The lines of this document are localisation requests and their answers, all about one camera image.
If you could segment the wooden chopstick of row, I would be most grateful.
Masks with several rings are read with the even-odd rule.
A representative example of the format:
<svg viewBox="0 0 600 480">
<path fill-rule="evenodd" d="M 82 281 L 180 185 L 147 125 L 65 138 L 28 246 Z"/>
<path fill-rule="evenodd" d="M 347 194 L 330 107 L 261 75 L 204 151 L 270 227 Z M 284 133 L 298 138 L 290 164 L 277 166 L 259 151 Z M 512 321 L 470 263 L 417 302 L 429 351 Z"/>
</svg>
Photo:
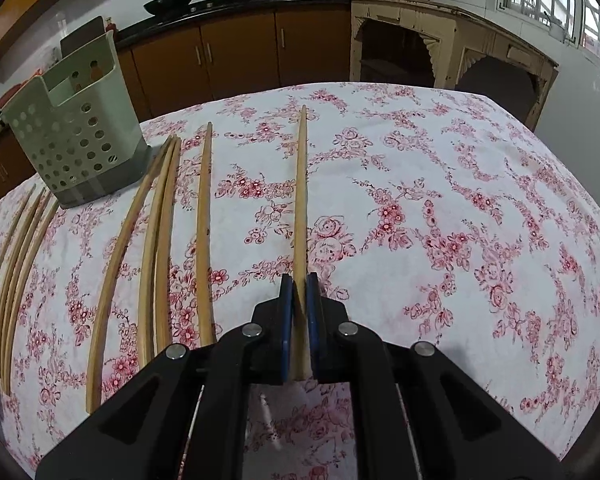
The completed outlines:
<svg viewBox="0 0 600 480">
<path fill-rule="evenodd" d="M 155 347 L 160 353 L 172 341 L 170 327 L 170 255 L 173 226 L 173 209 L 178 164 L 180 163 L 182 141 L 174 138 L 169 165 L 166 167 L 166 183 L 162 194 L 158 243 L 155 266 Z"/>
<path fill-rule="evenodd" d="M 161 208 L 163 203 L 166 177 L 169 173 L 170 163 L 175 148 L 176 137 L 171 136 L 164 146 L 166 151 L 158 166 L 159 173 L 156 180 L 155 193 L 152 196 L 148 226 L 143 248 L 142 268 L 140 269 L 140 289 L 138 290 L 138 320 L 137 320 L 137 357 L 140 367 L 146 366 L 154 358 L 154 281 L 157 240 Z"/>
</svg>

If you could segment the brown wooden kitchen cabinets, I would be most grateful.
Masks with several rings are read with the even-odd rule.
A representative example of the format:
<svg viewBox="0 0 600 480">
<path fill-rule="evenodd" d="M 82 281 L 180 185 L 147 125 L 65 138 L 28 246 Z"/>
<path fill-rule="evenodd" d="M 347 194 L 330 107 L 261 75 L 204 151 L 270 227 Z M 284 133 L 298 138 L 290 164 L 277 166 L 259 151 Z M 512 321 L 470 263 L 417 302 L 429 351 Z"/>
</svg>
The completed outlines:
<svg viewBox="0 0 600 480">
<path fill-rule="evenodd" d="M 113 32 L 138 122 L 213 100 L 307 82 L 345 81 L 347 0 L 210 0 L 170 21 Z M 40 176 L 0 121 L 0 199 Z"/>
</svg>

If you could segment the wooden chopstick left group outer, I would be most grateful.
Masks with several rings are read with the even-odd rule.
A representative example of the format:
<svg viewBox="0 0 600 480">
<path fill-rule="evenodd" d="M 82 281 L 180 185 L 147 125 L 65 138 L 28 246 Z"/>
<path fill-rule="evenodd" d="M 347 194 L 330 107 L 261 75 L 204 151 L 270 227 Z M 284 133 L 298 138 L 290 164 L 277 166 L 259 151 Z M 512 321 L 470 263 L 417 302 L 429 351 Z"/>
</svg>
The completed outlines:
<svg viewBox="0 0 600 480">
<path fill-rule="evenodd" d="M 30 193 L 31 198 L 27 200 L 26 208 L 23 209 L 22 215 L 20 216 L 19 222 L 16 224 L 15 229 L 15 240 L 14 244 L 12 244 L 12 253 L 10 254 L 7 269 L 5 273 L 3 288 L 1 290 L 0 296 L 0 366 L 1 366 L 1 345 L 4 337 L 4 329 L 5 322 L 7 316 L 7 300 L 9 296 L 9 292 L 12 289 L 12 276 L 14 275 L 15 265 L 20 256 L 21 247 L 24 241 L 24 238 L 29 231 L 30 224 L 34 217 L 34 214 L 38 210 L 38 204 L 40 203 L 41 198 L 44 196 L 44 192 L 40 191 L 36 196 L 33 196 L 33 193 Z"/>
</svg>

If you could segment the wooden chopstick group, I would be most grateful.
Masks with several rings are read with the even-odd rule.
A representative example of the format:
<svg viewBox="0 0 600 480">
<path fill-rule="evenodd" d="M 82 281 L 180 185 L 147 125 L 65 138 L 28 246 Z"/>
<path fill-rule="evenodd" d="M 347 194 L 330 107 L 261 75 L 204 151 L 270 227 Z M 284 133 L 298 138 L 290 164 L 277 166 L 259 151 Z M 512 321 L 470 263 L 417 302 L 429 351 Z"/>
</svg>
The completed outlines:
<svg viewBox="0 0 600 480">
<path fill-rule="evenodd" d="M 7 300 L 9 296 L 9 292 L 12 289 L 12 276 L 14 275 L 15 265 L 20 256 L 21 247 L 24 241 L 24 238 L 29 231 L 30 224 L 34 217 L 34 214 L 38 210 L 38 204 L 40 203 L 41 198 L 44 196 L 44 192 L 40 191 L 36 196 L 33 196 L 33 193 L 30 193 L 31 198 L 27 200 L 26 208 L 23 209 L 22 215 L 20 216 L 19 222 L 16 224 L 15 229 L 15 240 L 14 244 L 12 244 L 12 253 L 10 254 L 7 269 L 5 273 L 3 288 L 1 290 L 0 296 L 0 366 L 1 366 L 1 345 L 4 337 L 4 329 L 5 322 L 7 316 Z"/>
<path fill-rule="evenodd" d="M 12 394 L 12 378 L 10 377 L 10 374 L 12 374 L 12 352 L 14 351 L 15 332 L 24 288 L 27 285 L 27 281 L 29 279 L 29 275 L 32 269 L 32 264 L 34 263 L 34 259 L 38 254 L 38 250 L 41 247 L 42 240 L 44 240 L 47 228 L 50 225 L 50 222 L 53 220 L 58 206 L 58 200 L 56 200 L 56 198 L 53 198 L 52 194 L 50 194 L 50 200 L 48 201 L 48 204 L 44 212 L 42 213 L 40 222 L 38 222 L 38 228 L 35 230 L 31 243 L 29 244 L 29 250 L 26 255 L 26 258 L 24 259 L 24 263 L 19 275 L 20 281 L 18 283 L 18 288 L 15 296 L 16 301 L 14 304 L 15 318 L 12 320 L 12 330 L 9 334 L 9 343 L 6 347 L 6 356 L 1 376 L 1 386 L 6 396 L 10 396 Z"/>
<path fill-rule="evenodd" d="M 44 212 L 48 201 L 50 200 L 50 192 L 42 191 L 38 194 L 38 197 L 32 204 L 31 209 L 27 213 L 26 220 L 24 220 L 24 225 L 22 227 L 21 232 L 17 238 L 17 253 L 12 263 L 12 267 L 10 268 L 9 273 L 9 291 L 6 297 L 5 304 L 5 319 L 4 326 L 2 329 L 2 340 L 0 343 L 0 377 L 2 376 L 2 371 L 4 367 L 4 361 L 6 356 L 6 347 L 9 343 L 9 334 L 12 330 L 12 320 L 15 318 L 14 315 L 14 304 L 15 304 L 15 296 L 18 288 L 18 283 L 20 281 L 20 272 L 24 263 L 24 259 L 29 250 L 29 244 L 31 243 L 32 237 L 34 235 L 35 230 L 38 228 L 38 222 L 42 217 L 42 213 Z"/>
</svg>

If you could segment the wooden chopstick left group middle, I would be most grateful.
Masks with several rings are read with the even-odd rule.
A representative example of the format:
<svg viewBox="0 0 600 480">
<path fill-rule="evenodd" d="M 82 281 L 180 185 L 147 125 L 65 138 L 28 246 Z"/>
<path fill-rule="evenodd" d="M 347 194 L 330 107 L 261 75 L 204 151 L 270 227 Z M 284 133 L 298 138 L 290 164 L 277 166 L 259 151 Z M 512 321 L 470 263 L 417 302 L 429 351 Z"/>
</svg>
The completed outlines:
<svg viewBox="0 0 600 480">
<path fill-rule="evenodd" d="M 6 356 L 6 347 L 9 343 L 9 334 L 12 330 L 12 320 L 15 318 L 14 315 L 14 304 L 15 304 L 15 296 L 18 288 L 18 283 L 20 281 L 20 272 L 24 263 L 24 259 L 29 250 L 29 244 L 31 243 L 32 237 L 34 235 L 35 230 L 38 228 L 38 222 L 42 217 L 42 213 L 44 212 L 48 201 L 50 200 L 50 192 L 42 191 L 38 194 L 38 197 L 32 204 L 31 209 L 27 213 L 26 220 L 24 220 L 24 225 L 22 227 L 21 232 L 17 238 L 17 253 L 12 263 L 12 267 L 10 268 L 9 273 L 9 291 L 6 297 L 5 304 L 5 319 L 4 326 L 2 329 L 2 340 L 0 343 L 0 377 L 2 376 L 2 371 L 4 367 L 4 361 Z"/>
</svg>

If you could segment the wooden chopstick left group inner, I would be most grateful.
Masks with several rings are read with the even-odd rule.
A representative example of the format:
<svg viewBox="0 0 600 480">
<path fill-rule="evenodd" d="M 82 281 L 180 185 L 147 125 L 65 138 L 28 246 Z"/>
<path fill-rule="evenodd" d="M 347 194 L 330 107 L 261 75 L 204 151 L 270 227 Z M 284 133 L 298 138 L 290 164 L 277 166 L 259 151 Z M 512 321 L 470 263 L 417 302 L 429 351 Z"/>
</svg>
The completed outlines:
<svg viewBox="0 0 600 480">
<path fill-rule="evenodd" d="M 58 206 L 58 200 L 56 200 L 56 198 L 53 198 L 52 194 L 50 194 L 50 200 L 48 201 L 48 204 L 44 212 L 42 213 L 40 222 L 38 222 L 38 228 L 35 230 L 31 243 L 29 244 L 29 250 L 26 255 L 26 258 L 24 259 L 24 263 L 19 275 L 20 281 L 18 283 L 18 288 L 15 296 L 16 301 L 14 304 L 15 318 L 12 320 L 12 330 L 9 334 L 9 343 L 6 347 L 6 356 L 1 376 L 1 386 L 6 396 L 10 396 L 12 394 L 12 378 L 10 377 L 10 374 L 12 374 L 12 352 L 14 351 L 15 332 L 24 288 L 27 285 L 27 281 L 29 279 L 29 275 L 32 269 L 32 264 L 34 263 L 34 259 L 38 254 L 38 250 L 41 247 L 42 240 L 44 240 L 47 228 L 50 225 L 50 222 L 53 220 Z"/>
</svg>

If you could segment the wooden chopstick nearest holder right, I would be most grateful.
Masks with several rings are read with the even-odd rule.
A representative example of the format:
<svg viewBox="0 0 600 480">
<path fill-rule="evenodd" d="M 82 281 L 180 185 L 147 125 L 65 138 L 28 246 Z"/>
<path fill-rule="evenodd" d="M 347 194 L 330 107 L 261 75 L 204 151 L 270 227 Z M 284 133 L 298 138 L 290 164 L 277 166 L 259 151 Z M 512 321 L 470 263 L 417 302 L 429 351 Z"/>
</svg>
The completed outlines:
<svg viewBox="0 0 600 480">
<path fill-rule="evenodd" d="M 126 213 L 116 244 L 114 244 L 114 251 L 106 266 L 105 277 L 100 289 L 94 318 L 90 352 L 88 352 L 85 390 L 85 411 L 87 414 L 92 414 L 102 403 L 102 360 L 104 359 L 106 346 L 109 311 L 112 298 L 114 298 L 114 290 L 116 289 L 120 266 L 122 265 L 126 248 L 129 245 L 135 223 L 140 215 L 140 210 L 144 206 L 151 183 L 154 182 L 156 174 L 166 158 L 166 153 L 173 143 L 174 136 L 169 136 L 149 165 L 147 174 L 140 181 L 140 186 L 137 188 L 129 210 Z"/>
</svg>

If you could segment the floral pink white tablecloth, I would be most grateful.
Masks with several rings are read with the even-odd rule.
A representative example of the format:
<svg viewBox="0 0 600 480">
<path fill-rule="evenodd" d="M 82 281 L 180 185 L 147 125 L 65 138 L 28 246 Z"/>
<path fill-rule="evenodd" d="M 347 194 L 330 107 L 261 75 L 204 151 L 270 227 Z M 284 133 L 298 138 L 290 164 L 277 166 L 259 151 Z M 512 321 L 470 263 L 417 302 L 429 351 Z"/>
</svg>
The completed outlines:
<svg viewBox="0 0 600 480">
<path fill-rule="evenodd" d="M 292 266 L 296 139 L 308 112 L 308 263 L 323 294 L 385 341 L 426 340 L 559 458 L 600 403 L 600 207 L 485 96 L 305 84 L 144 122 L 182 140 L 170 266 L 172 340 L 201 343 L 195 232 L 213 125 L 210 285 L 218 336 Z M 27 474 L 86 417 L 100 288 L 136 186 L 58 209 L 24 288 L 0 439 Z M 353 479 L 347 385 L 250 394 L 244 479 Z"/>
</svg>

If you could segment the green perforated utensil holder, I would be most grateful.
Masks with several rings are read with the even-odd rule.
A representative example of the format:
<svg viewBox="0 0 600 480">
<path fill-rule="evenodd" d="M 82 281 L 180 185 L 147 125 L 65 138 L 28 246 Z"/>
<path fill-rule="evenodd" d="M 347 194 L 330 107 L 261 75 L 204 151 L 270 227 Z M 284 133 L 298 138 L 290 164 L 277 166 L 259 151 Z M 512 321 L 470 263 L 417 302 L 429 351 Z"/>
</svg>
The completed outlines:
<svg viewBox="0 0 600 480">
<path fill-rule="evenodd" d="M 140 130 L 112 32 L 32 77 L 0 117 L 61 208 L 119 191 L 148 169 L 151 148 Z"/>
</svg>

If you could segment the dark cutting board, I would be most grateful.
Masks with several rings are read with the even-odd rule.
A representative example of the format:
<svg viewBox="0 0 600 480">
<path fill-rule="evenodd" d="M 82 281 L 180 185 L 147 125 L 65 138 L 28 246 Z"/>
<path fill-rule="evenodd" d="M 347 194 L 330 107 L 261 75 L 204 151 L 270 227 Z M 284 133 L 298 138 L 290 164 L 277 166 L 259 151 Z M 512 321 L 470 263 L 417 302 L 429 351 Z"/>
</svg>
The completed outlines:
<svg viewBox="0 0 600 480">
<path fill-rule="evenodd" d="M 99 15 L 96 18 L 92 18 L 91 21 L 88 21 L 60 40 L 61 55 L 66 58 L 80 47 L 83 47 L 84 44 L 88 44 L 104 33 L 105 22 L 102 16 Z"/>
</svg>

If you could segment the black wok left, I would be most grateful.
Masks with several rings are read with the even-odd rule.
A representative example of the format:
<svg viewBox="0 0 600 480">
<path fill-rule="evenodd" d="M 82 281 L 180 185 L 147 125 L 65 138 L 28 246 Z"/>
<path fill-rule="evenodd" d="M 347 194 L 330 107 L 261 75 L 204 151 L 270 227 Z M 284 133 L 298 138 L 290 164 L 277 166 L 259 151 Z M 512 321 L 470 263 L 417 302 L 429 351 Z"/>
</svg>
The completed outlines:
<svg viewBox="0 0 600 480">
<path fill-rule="evenodd" d="M 151 0 L 144 4 L 144 9 L 151 15 L 177 16 L 186 14 L 193 0 Z"/>
</svg>

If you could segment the cream weathered side cabinet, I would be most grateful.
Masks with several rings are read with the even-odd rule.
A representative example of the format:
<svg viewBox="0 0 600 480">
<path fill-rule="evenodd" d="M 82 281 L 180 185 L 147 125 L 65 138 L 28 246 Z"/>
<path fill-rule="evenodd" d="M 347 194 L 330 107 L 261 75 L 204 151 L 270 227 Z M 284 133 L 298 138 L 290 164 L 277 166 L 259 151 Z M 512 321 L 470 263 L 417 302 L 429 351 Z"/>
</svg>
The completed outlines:
<svg viewBox="0 0 600 480">
<path fill-rule="evenodd" d="M 424 42 L 436 88 L 455 88 L 460 78 L 484 58 L 495 58 L 524 70 L 536 81 L 538 90 L 522 122 L 530 130 L 536 128 L 558 75 L 558 63 L 528 41 L 478 14 L 445 3 L 427 0 L 350 1 L 352 81 L 361 79 L 363 25 L 384 23 L 398 26 L 414 32 Z"/>
</svg>

